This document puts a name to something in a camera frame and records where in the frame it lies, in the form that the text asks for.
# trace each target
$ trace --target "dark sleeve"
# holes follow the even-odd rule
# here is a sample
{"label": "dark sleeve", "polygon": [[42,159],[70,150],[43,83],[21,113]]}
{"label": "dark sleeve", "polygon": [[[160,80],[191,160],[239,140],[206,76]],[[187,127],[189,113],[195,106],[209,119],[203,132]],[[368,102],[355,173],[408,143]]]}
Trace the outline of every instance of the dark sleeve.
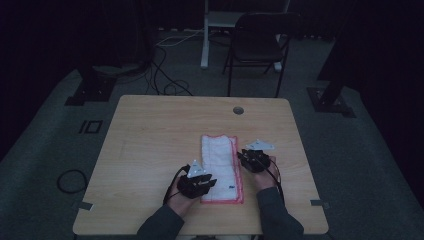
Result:
{"label": "dark sleeve", "polygon": [[137,236],[142,240],[174,240],[183,225],[183,219],[168,205],[163,205],[141,225]]}
{"label": "dark sleeve", "polygon": [[303,239],[303,226],[287,212],[276,187],[259,191],[256,198],[266,240]]}

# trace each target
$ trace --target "chair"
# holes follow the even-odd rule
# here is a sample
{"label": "chair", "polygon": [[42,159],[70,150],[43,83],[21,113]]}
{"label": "chair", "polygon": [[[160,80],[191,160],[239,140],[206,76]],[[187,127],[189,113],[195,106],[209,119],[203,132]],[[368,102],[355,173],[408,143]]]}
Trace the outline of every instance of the chair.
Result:
{"label": "chair", "polygon": [[227,96],[231,93],[233,67],[267,66],[281,62],[277,91],[281,87],[290,40],[300,28],[301,17],[297,13],[245,13],[236,22],[224,70],[229,67]]}

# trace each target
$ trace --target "floor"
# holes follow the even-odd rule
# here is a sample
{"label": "floor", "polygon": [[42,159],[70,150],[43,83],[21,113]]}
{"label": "floor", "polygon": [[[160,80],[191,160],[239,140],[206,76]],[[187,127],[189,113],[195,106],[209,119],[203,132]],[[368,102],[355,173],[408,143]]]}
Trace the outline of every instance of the floor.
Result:
{"label": "floor", "polygon": [[[192,36],[186,40],[181,36]],[[228,37],[211,36],[208,69],[200,68],[202,41],[193,32],[166,32],[157,49],[155,63],[173,81],[195,96],[226,96],[227,75],[222,67]],[[294,40],[280,91],[289,100],[314,180],[324,201],[330,230],[305,239],[424,239],[424,213],[405,182],[359,94],[343,89],[342,97],[356,118],[337,113],[317,113],[307,87],[325,88],[317,81],[332,43]],[[125,69],[99,67],[107,74]],[[76,71],[65,77],[7,156],[0,162],[0,239],[75,239],[72,231],[83,192],[65,194],[56,181],[65,171],[79,169],[88,178],[119,98],[125,94],[151,94],[154,82],[161,92],[188,95],[170,82],[156,67],[135,76],[121,77],[109,102],[87,102],[64,106],[81,78]],[[243,69],[234,73],[232,96],[272,97],[277,73]],[[84,121],[102,120],[97,134],[81,134]],[[81,186],[79,178],[68,187]],[[177,239],[193,239],[179,236]],[[250,236],[216,236],[217,239],[250,239]],[[77,239],[136,239],[134,236],[78,236]]]}

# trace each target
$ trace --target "hand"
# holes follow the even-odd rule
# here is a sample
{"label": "hand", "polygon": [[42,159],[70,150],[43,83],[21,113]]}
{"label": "hand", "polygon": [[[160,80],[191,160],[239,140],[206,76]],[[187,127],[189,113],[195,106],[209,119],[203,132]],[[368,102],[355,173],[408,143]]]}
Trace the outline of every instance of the hand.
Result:
{"label": "hand", "polygon": [[181,193],[178,193],[177,183],[180,180],[180,177],[175,179],[174,185],[172,186],[171,193],[169,194],[170,198],[167,201],[167,205],[174,210],[181,218],[183,218],[190,207],[199,200],[199,198],[190,199]]}
{"label": "hand", "polygon": [[[271,159],[271,165],[268,167],[268,170],[277,178],[278,171],[275,167],[277,159],[274,156],[270,156],[269,158]],[[258,191],[277,186],[275,180],[266,170],[259,173],[253,173],[253,180],[255,181],[256,189]]]}

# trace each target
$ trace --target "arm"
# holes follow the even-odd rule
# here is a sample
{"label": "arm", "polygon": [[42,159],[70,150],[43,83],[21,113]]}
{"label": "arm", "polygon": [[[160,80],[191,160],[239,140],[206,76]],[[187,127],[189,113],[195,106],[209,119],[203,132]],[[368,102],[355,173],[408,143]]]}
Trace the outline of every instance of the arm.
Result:
{"label": "arm", "polygon": [[[278,175],[274,164],[268,170]],[[256,198],[265,239],[302,239],[303,226],[287,212],[274,179],[266,171],[253,174],[253,179],[258,190]]]}
{"label": "arm", "polygon": [[184,225],[183,217],[190,207],[198,200],[189,199],[178,193],[176,179],[170,198],[167,203],[160,207],[149,217],[137,232],[140,239],[174,240]]}

